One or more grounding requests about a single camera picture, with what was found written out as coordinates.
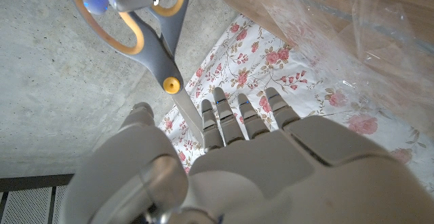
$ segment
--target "scissor blade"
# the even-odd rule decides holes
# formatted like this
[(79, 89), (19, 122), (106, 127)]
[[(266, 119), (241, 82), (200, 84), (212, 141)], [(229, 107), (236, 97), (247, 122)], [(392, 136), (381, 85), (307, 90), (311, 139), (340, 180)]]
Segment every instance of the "scissor blade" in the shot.
[(187, 94), (183, 88), (181, 91), (179, 91), (179, 93), (173, 94), (172, 99), (174, 100), (179, 112), (193, 133), (193, 136), (203, 147), (202, 118), (199, 112), (196, 110), (195, 105), (191, 101), (189, 94)]

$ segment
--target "robotic hand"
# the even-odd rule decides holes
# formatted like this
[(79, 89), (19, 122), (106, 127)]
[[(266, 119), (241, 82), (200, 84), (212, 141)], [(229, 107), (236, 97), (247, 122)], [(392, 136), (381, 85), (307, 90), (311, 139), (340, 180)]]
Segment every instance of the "robotic hand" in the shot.
[(206, 154), (188, 176), (151, 108), (136, 105), (73, 177), (62, 222), (434, 223), (434, 202), (387, 151), (323, 117), (300, 119), (273, 88), (266, 95), (273, 132), (239, 95), (249, 141), (221, 88), (224, 140), (202, 102)]

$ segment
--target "orange scissor handle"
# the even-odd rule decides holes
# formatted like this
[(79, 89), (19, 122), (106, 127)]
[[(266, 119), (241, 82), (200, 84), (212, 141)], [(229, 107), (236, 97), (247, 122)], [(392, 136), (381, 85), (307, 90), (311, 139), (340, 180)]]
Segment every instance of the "orange scissor handle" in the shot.
[[(136, 36), (136, 45), (134, 47), (128, 47), (123, 45), (122, 43), (116, 41), (113, 37), (111, 37), (104, 29), (96, 22), (94, 17), (88, 12), (86, 7), (84, 6), (83, 0), (73, 0), (75, 6), (79, 10), (80, 14), (83, 16), (85, 21), (90, 25), (90, 27), (96, 32), (96, 34), (105, 40), (112, 48), (129, 55), (138, 54), (142, 51), (144, 47), (144, 35), (140, 27), (137, 25), (136, 21), (131, 18), (131, 16), (126, 12), (119, 12), (119, 15), (122, 17), (123, 21), (131, 28)], [(175, 5), (169, 8), (161, 7), (160, 5), (155, 5), (152, 9), (159, 15), (164, 17), (170, 17), (176, 14), (180, 8), (184, 0), (178, 0)]]

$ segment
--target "scissors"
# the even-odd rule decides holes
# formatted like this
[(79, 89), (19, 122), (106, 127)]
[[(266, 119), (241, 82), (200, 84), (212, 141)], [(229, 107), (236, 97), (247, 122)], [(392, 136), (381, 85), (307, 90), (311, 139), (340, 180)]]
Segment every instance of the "scissors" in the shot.
[[(164, 91), (171, 94), (193, 135), (203, 145), (202, 119), (190, 96), (185, 92), (182, 76), (174, 60), (189, 0), (177, 0), (175, 5), (169, 8), (157, 5), (158, 0), (73, 1), (85, 21), (101, 39), (115, 50), (149, 69)], [(103, 13), (107, 10), (109, 2), (135, 34), (136, 45), (134, 47), (128, 47), (116, 41), (91, 15), (91, 12), (94, 14)], [(159, 21), (160, 37), (134, 12), (134, 10), (143, 7), (148, 7), (152, 15)]]
[[(134, 47), (127, 47), (119, 43), (104, 31), (90, 14), (92, 10), (98, 12), (95, 7), (93, 9), (89, 8), (90, 3), (84, 0), (73, 1), (85, 21), (101, 39), (106, 41), (112, 48), (148, 68), (159, 85), (168, 94), (177, 94), (182, 90), (184, 82), (176, 66), (174, 56), (189, 0), (177, 0), (175, 5), (169, 8), (160, 5), (152, 5), (149, 8), (161, 25), (160, 37), (134, 11), (119, 12), (119, 15), (136, 36), (136, 45)], [(102, 4), (106, 3), (106, 0), (99, 1)], [(112, 6), (122, 9), (122, 6), (116, 4), (115, 0), (111, 3)]]

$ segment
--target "yellow pivot screw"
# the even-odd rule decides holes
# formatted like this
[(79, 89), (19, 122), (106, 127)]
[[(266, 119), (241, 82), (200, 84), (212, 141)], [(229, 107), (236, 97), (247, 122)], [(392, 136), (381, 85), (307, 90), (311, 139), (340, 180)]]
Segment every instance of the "yellow pivot screw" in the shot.
[(181, 89), (181, 83), (175, 77), (168, 77), (163, 82), (163, 88), (168, 94), (175, 94)]

